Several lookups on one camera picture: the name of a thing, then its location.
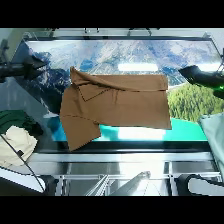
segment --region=dark green cloth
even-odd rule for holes
[[[30,133],[36,121],[23,110],[0,111],[0,134],[5,134],[12,125],[24,128]]]

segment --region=black cable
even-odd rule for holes
[[[27,168],[30,170],[30,172],[33,174],[33,176],[35,177],[35,179],[37,180],[38,184],[40,185],[41,189],[44,192],[44,188],[41,185],[39,179],[37,178],[36,174],[33,172],[33,170],[30,168],[30,166],[27,164],[27,162],[18,154],[18,152],[10,145],[10,143],[3,137],[2,134],[0,134],[2,139],[6,142],[6,144],[13,150],[13,152],[16,153],[16,155],[23,161],[23,163],[27,166]]]

